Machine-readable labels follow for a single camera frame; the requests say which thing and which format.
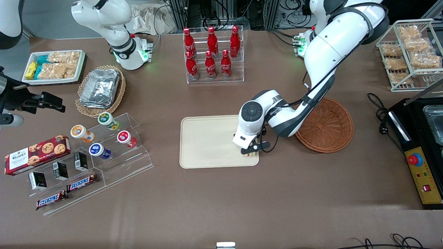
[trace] bottle cap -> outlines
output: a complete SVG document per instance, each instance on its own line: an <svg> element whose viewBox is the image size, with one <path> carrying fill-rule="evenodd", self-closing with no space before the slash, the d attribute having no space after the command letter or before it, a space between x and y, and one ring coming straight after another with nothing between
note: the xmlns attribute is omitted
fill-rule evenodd
<svg viewBox="0 0 443 249"><path fill-rule="evenodd" d="M105 148L100 143L92 144L91 147L89 147L89 154L91 154L91 156L100 156L103 154L103 151L105 151Z"/></svg>
<svg viewBox="0 0 443 249"><path fill-rule="evenodd" d="M119 141L122 144L129 142L131 138L132 138L131 134L127 131L121 131L117 135L117 141Z"/></svg>
<svg viewBox="0 0 443 249"><path fill-rule="evenodd" d="M74 125L74 127L71 129L71 136L73 138L82 138L86 134L86 128L81 125Z"/></svg>
<svg viewBox="0 0 443 249"><path fill-rule="evenodd" d="M113 117L112 114L108 112L103 112L98 115L98 123L101 125L110 125L112 123Z"/></svg>

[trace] red bottle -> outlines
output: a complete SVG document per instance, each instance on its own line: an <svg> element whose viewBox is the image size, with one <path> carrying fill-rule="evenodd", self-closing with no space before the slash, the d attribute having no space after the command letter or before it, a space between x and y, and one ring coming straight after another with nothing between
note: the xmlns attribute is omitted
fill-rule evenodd
<svg viewBox="0 0 443 249"><path fill-rule="evenodd" d="M184 43L185 43L185 49L186 52L191 52L192 54L192 58L197 58L197 51L195 50L195 43L194 43L194 38L192 38L189 28L184 28L183 29L183 33L185 34L185 39L184 39Z"/></svg>
<svg viewBox="0 0 443 249"><path fill-rule="evenodd" d="M215 72L215 61L214 58L212 58L211 51L206 51L205 65L208 78L215 79L217 77L217 73Z"/></svg>
<svg viewBox="0 0 443 249"><path fill-rule="evenodd" d="M223 50L223 58L221 60L221 75L227 79L231 77L231 59L229 58L229 52L227 49Z"/></svg>
<svg viewBox="0 0 443 249"><path fill-rule="evenodd" d="M240 36L238 36L238 27L232 27L232 35L231 35L231 57L237 58L238 51L240 50Z"/></svg>
<svg viewBox="0 0 443 249"><path fill-rule="evenodd" d="M209 51L212 53L212 57L213 58L217 58L218 57L218 41L217 41L217 37L214 34L215 30L213 26L209 26L208 28L208 48Z"/></svg>
<svg viewBox="0 0 443 249"><path fill-rule="evenodd" d="M190 80L196 80L200 76L197 71L197 64L192 58L191 52L186 52L186 69L188 70Z"/></svg>

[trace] yellow control panel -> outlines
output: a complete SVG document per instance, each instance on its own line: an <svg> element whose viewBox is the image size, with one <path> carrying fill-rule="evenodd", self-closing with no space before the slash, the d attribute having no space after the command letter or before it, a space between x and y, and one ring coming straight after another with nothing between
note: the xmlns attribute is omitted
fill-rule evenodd
<svg viewBox="0 0 443 249"><path fill-rule="evenodd" d="M442 203L442 198L421 147L406 151L404 154L408 160L409 169L414 178L421 202L423 204Z"/></svg>

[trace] woven basket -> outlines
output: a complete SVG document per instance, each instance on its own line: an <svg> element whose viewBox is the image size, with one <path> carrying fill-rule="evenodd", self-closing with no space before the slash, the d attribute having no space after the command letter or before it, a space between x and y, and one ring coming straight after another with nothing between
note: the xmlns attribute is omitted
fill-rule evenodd
<svg viewBox="0 0 443 249"><path fill-rule="evenodd" d="M109 107L108 109L100 109L100 108L84 107L84 106L80 103L80 99L77 99L77 100L75 101L75 105L77 106L77 110L78 110L79 112L81 112L82 114L85 114L85 115L87 115L87 116L89 116L89 117L98 117L98 115L99 115L100 113L102 113L102 112L113 113L113 112L117 109L118 105L120 104L121 99L123 98L123 95L124 95L124 90L125 90L125 88L126 88L126 80L124 79L123 73L120 71L120 69L118 69L118 68L116 68L116 67L114 67L114 66L109 66L109 65L107 65L107 66L99 66L99 67L96 68L96 69L101 69L101 70L112 69L112 70L115 70L115 71L119 72L119 74L120 74L120 79L119 79L119 82L118 82L118 89L117 89L117 92L115 93L115 96L116 96L116 97L115 97L114 104L113 104L111 107ZM90 74L91 74L91 72L89 72L89 74L83 79L83 81L82 81L80 87L78 88L77 93L78 93L78 96L79 96L79 97L80 97L80 95L82 94L83 89L85 88L85 84L86 84L86 82L88 81L88 78L89 78L89 75L90 75Z"/></svg>
<svg viewBox="0 0 443 249"><path fill-rule="evenodd" d="M354 123L341 104L324 97L295 135L311 150L333 153L349 144L354 135Z"/></svg>

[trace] brown table surface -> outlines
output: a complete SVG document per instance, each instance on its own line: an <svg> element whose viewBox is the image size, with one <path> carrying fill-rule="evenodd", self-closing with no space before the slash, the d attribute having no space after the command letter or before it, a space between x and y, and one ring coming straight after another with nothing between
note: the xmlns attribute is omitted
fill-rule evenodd
<svg viewBox="0 0 443 249"><path fill-rule="evenodd" d="M119 66L108 48L104 39L31 39L31 51L82 49L89 57L86 72ZM245 82L191 86L184 76L182 36L165 35L152 63L123 71L127 88L115 112L128 112L141 123L138 130L155 167L51 217L34 211L24 179L0 176L2 248L203 249L235 241L240 249L333 249L358 245L352 238L392 242L390 233L441 248L443 212L421 210L405 158L378 133L376 107L366 98L373 92L390 107L414 95L389 91L374 44L342 63L327 94L354 120L355 134L345 149L316 153L291 137L280 139L272 153L261 153L254 167L180 167L183 118L237 114L264 89L276 89L287 101L306 92L304 63L292 48L268 32L248 31L245 49ZM0 131L0 154L68 134L77 123L95 126L96 119L75 108L77 89L31 88L63 98L66 113L23 113L21 128Z"/></svg>

